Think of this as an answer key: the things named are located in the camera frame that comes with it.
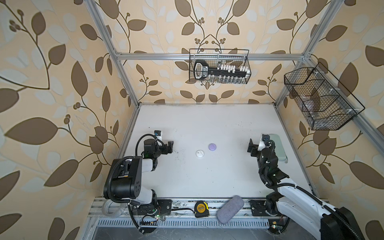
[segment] wire mesh basket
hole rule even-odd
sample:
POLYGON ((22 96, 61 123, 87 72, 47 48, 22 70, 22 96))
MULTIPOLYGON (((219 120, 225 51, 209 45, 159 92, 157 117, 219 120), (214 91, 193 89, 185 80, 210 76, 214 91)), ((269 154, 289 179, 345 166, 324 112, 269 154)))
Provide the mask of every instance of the wire mesh basket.
POLYGON ((189 50, 189 79, 201 83, 247 84, 251 77, 248 53, 244 49, 198 49, 189 50))
POLYGON ((315 68, 304 67, 286 73, 284 84, 312 130, 338 130, 365 107, 336 76, 319 64, 315 68), (324 70, 337 80, 338 87, 327 81, 324 70), (353 107, 348 98, 359 106, 353 107))

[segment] purple round object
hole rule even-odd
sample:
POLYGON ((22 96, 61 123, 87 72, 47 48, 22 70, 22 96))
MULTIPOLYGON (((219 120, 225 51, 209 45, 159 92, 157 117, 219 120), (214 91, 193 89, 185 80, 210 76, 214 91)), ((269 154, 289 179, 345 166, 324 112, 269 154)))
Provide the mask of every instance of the purple round object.
POLYGON ((209 146, 208 146, 209 150, 211 151, 215 151, 216 150, 216 144, 214 143, 211 143, 209 146))

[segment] floral wallpaper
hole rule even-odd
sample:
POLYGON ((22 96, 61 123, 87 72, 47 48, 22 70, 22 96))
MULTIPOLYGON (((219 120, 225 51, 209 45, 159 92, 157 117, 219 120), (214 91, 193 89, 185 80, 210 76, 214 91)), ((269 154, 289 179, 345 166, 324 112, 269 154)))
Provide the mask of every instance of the floral wallpaper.
POLYGON ((384 135, 384 2, 346 1, 312 57, 363 103, 361 114, 384 135))
POLYGON ((122 53, 181 53, 182 48, 301 53, 329 2, 96 0, 122 53))
POLYGON ((0 238, 75 239, 133 106, 81 2, 0 0, 0 24, 0 238))
MULTIPOLYGON (((383 23, 383 1, 346 0, 312 58, 365 105, 361 114, 384 134, 383 23)), ((311 131, 291 96, 279 110, 320 197, 351 210, 366 239, 384 239, 384 157, 352 121, 337 131, 311 131)))
POLYGON ((273 103, 292 61, 250 61, 247 84, 221 84, 189 79, 186 61, 123 61, 137 98, 143 103, 273 103))

